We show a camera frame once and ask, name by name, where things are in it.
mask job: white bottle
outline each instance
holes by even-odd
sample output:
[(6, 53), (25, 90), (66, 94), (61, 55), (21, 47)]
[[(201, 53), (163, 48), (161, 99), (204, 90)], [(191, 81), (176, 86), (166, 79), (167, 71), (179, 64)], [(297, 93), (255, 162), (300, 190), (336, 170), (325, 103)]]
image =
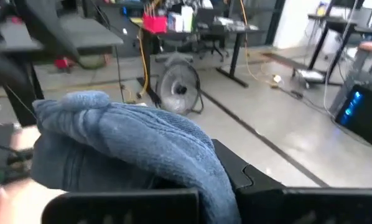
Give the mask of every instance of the white bottle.
[(181, 15), (184, 22), (184, 32), (191, 32), (193, 21), (193, 8), (191, 8), (190, 6), (182, 6)]

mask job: chair base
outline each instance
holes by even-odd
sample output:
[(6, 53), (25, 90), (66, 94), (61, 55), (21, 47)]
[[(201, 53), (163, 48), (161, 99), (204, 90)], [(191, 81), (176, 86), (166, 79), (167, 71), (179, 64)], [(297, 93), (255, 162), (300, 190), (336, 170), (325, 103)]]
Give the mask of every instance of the chair base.
[(207, 46), (206, 44), (203, 45), (202, 48), (198, 49), (197, 50), (197, 53), (200, 54), (200, 59), (203, 59), (205, 57), (205, 54), (206, 52), (208, 51), (211, 51), (211, 54), (213, 55), (214, 52), (218, 53), (221, 57), (221, 62), (223, 62), (225, 60), (225, 56), (223, 55), (222, 52), (224, 52), (226, 54), (226, 58), (228, 58), (230, 55), (229, 55), (229, 52), (227, 50), (220, 50), (216, 45), (215, 43), (213, 42), (212, 43), (212, 47), (209, 47)]

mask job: red object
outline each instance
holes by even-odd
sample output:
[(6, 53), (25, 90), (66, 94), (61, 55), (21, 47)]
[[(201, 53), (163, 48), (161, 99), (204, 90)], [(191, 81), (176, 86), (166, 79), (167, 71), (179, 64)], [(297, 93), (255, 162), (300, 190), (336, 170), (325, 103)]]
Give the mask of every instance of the red object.
[(167, 32), (166, 16), (150, 16), (143, 14), (143, 27), (153, 34)]
[(21, 24), (22, 23), (22, 19), (20, 19), (19, 17), (16, 17), (16, 16), (12, 17), (11, 20), (14, 24)]
[(66, 58), (55, 60), (55, 66), (58, 69), (68, 68), (68, 61)]

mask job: white container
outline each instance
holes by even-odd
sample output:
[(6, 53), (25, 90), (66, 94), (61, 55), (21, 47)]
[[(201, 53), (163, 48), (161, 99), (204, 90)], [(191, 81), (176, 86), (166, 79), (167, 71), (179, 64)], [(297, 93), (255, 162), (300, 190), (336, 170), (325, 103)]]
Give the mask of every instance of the white container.
[(176, 32), (182, 32), (184, 29), (184, 22), (183, 18), (180, 14), (171, 12), (168, 15), (168, 29), (176, 31)]
[(182, 6), (182, 19), (184, 22), (184, 32), (192, 31), (193, 9), (190, 6)]

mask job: computer tower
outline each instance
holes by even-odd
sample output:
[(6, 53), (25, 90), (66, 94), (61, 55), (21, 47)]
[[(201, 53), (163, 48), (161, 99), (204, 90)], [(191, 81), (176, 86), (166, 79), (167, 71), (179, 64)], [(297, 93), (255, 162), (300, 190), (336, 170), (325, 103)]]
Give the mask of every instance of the computer tower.
[(372, 144), (372, 84), (353, 86), (335, 122)]

